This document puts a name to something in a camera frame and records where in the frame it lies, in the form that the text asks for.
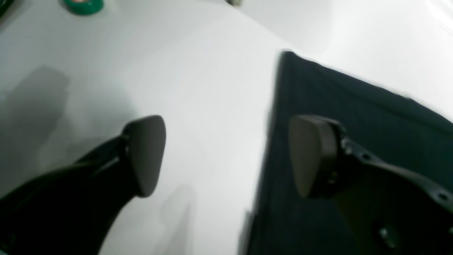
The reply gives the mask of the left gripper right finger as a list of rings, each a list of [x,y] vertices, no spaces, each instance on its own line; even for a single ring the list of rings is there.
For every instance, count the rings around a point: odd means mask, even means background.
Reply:
[[[299,195],[335,201],[362,255],[452,254],[451,192],[386,163],[333,119],[293,116],[288,135]]]

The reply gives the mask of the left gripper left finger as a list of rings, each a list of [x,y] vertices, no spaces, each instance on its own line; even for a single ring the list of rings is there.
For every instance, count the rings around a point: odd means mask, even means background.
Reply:
[[[123,207],[153,194],[165,144],[161,116],[136,119],[74,163],[6,194],[1,254],[99,254]]]

